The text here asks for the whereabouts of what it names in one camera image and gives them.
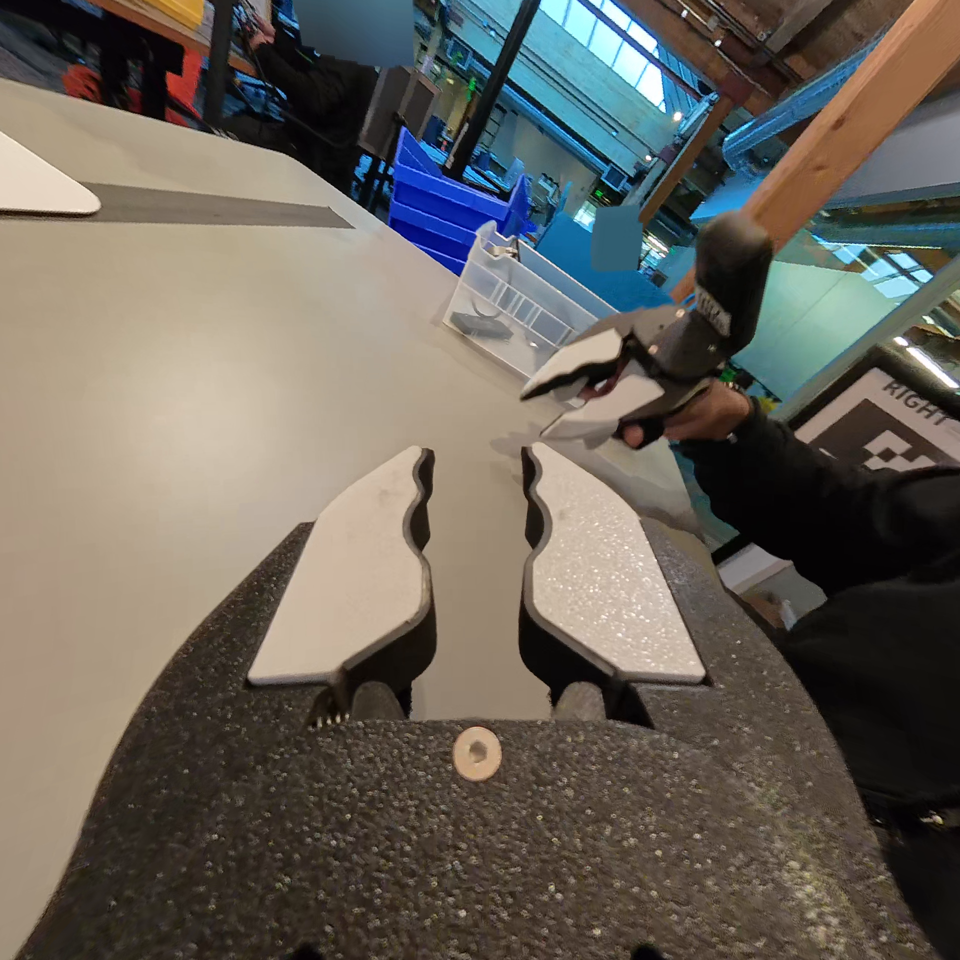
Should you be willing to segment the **black stand pole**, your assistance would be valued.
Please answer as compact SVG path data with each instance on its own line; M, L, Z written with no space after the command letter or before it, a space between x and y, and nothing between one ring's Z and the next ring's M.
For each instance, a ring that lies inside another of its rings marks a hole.
M541 6L540 1L522 1L518 12L510 24L510 30L504 39L497 60L489 72L484 87L475 99L475 108L464 123L461 133L445 164L445 174L450 179L462 182L470 165L474 150L489 122L493 108L509 77L530 26Z
M217 131L221 128L230 72L234 37L234 2L213 1L212 4L202 120L210 129Z

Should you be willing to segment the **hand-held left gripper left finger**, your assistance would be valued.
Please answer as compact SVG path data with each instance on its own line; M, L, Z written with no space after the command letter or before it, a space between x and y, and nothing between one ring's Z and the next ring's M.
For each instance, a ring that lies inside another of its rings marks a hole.
M319 513L249 667L254 687L409 687L436 650L428 502L435 453L409 446Z

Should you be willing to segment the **framed black sign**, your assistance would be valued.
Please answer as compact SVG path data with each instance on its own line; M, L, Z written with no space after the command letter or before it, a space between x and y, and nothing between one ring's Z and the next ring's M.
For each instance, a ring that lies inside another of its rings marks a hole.
M958 467L958 366L911 344L876 346L790 428L844 466L901 473Z

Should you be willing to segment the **nested blue bin stack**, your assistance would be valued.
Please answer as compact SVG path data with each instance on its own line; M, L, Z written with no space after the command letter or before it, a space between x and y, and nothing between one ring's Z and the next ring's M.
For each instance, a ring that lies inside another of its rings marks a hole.
M531 207L531 179L525 173L510 198L502 200L444 175L406 127L399 134L392 171L388 226L456 277L486 224L494 223L506 238L524 233Z

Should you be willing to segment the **red plastic stool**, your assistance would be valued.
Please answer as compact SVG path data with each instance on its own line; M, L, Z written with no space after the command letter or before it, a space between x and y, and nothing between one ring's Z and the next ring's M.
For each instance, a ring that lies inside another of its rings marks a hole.
M196 101L205 60L196 52L184 54L179 74L167 72L166 102L163 119L170 124L198 127L202 116ZM61 78L64 93L72 98L104 104L104 86L98 71L90 66L74 64ZM128 84L119 96L119 107L129 113L143 114L141 90Z

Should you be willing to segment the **slim grey USB hub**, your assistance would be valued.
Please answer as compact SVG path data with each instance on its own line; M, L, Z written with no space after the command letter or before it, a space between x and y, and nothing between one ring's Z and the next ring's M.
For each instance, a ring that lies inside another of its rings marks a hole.
M454 298L447 322L466 337L508 342L514 336L508 315L472 291Z

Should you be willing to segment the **wooden edged table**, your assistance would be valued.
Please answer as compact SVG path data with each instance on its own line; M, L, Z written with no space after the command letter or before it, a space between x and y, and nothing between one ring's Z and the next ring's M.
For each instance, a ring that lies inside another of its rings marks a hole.
M142 28L184 52L200 55L206 70L214 63L211 53L214 27L236 13L230 2L95 1L104 12Z

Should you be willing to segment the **grey monitor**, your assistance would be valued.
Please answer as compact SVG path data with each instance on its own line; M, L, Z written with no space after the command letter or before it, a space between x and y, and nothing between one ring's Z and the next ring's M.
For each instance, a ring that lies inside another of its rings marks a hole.
M421 138L441 91L425 73L407 66L381 70L358 137L361 151L390 161L401 129Z

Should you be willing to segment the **person's black torso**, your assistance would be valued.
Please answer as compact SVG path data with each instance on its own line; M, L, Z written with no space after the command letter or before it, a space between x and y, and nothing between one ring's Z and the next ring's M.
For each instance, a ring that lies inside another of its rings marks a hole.
M838 493L799 564L826 601L783 647L942 958L958 958L958 487L930 468Z

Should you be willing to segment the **silver air duct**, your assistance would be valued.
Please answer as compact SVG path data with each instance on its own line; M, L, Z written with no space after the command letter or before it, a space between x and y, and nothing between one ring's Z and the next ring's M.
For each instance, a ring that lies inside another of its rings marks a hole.
M854 76L858 68L884 39L888 29L881 30L856 52L832 68L797 88L766 112L738 127L724 140L722 155L726 165L736 174L755 180L763 170L751 160L750 153L762 143L776 138L801 121L819 114Z

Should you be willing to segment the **grey desk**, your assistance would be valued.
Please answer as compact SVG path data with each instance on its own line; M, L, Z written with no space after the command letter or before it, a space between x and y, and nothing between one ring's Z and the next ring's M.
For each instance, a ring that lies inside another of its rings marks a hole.
M454 281L275 154L2 85L88 186L347 227L2 221L2 958L710 958L656 863L692 751L544 718L520 448L559 407L445 328ZM319 728L247 671L318 514L409 447L425 722Z

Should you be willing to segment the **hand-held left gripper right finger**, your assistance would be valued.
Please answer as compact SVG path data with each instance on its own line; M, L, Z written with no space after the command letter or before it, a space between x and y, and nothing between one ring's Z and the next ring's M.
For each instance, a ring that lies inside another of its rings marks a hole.
M701 685L707 669L639 514L543 442L522 460L522 599L534 624L615 682Z

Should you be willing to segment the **person's right hand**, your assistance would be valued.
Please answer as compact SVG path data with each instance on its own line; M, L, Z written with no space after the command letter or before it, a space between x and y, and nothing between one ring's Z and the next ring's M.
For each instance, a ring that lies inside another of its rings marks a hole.
M752 399L730 384L712 381L676 414L664 421L671 442L720 442L733 435L754 413Z

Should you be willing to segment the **wooden beam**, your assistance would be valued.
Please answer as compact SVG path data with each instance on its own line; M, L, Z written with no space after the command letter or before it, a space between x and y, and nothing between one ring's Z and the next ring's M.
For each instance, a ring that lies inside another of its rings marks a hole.
M958 65L959 3L915 1L742 208L778 253Z

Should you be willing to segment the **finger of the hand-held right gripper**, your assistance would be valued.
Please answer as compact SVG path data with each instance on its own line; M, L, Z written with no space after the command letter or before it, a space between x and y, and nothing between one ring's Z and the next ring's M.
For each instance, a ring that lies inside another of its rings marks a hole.
M665 395L656 380L639 373L623 373L603 395L594 397L578 409L561 414L545 426L539 437L543 442L582 441L601 445L614 436L621 422L643 411Z
M578 383L582 389L606 380L618 368L624 342L625 335L610 327L590 331L588 336L559 348L528 379L520 400L527 402Z

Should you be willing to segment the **clear plastic storage box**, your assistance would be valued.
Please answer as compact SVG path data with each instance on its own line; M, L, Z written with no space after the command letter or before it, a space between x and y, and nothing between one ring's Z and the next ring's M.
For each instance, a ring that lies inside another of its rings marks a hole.
M467 337L450 326L451 303L467 291L508 315L510 341ZM527 380L558 349L615 312L533 246L519 237L501 236L489 222L476 232L443 322L479 352Z

